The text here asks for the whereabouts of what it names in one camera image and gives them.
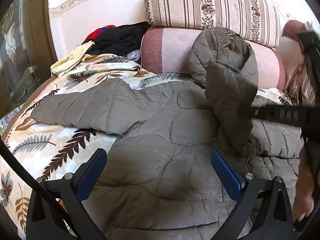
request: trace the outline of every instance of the blue gripper pad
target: blue gripper pad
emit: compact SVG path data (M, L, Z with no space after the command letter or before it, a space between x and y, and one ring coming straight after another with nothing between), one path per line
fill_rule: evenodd
M76 185L76 198L80 202L88 199L88 197L90 196L93 190L94 185L96 185L104 167L107 164L106 151L103 149L98 149L97 151L99 151L97 156L96 157L92 156L88 160L87 163L89 163L89 166Z
M217 150L213 150L211 152L211 165L217 173L229 197L233 200L240 201L242 199L242 190L245 186L245 180L243 179L240 181L237 178Z

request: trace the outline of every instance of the black cable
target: black cable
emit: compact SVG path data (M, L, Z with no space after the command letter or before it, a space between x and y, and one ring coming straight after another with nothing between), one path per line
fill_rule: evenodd
M70 216L63 209L63 207L57 202L57 200L30 175L29 172L18 162L13 156L10 150L6 147L2 139L0 139L0 155L7 162L7 164L13 169L13 171L27 184L29 185L39 196L46 200L49 205L55 208L55 210L61 215L65 222L70 226L73 232L76 233L76 229L73 226Z

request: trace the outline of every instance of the person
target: person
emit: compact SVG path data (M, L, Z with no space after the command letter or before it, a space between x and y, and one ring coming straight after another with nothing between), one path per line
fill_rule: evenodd
M303 147L300 152L300 164L298 180L296 182L296 196L293 203L293 221L301 221L308 217L313 210L314 200L312 193L315 189L315 179L308 164L308 154ZM317 176L317 183L320 186L320 173Z

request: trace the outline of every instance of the leaf-patterned blanket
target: leaf-patterned blanket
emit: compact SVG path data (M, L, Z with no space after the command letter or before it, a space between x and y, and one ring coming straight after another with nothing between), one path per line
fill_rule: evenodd
M50 95L85 91L106 79L121 78L134 89L174 80L191 79L187 74L155 75L137 63L112 54L85 55L71 71L59 74L46 85L36 98L18 113L15 123L2 138L12 154L36 179L61 179L67 172L75 172L97 148L107 152L116 140L113 135L93 129L77 129L60 125L41 124L30 117L41 100ZM26 217L31 188L0 159L0 201L19 235L25 238Z

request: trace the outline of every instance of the pile of clothes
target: pile of clothes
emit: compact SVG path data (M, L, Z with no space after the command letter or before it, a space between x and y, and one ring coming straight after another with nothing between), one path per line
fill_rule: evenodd
M148 22L116 27L108 25L91 33L82 44L94 41L87 51L90 55L115 54L140 63L140 46L142 37L150 28Z

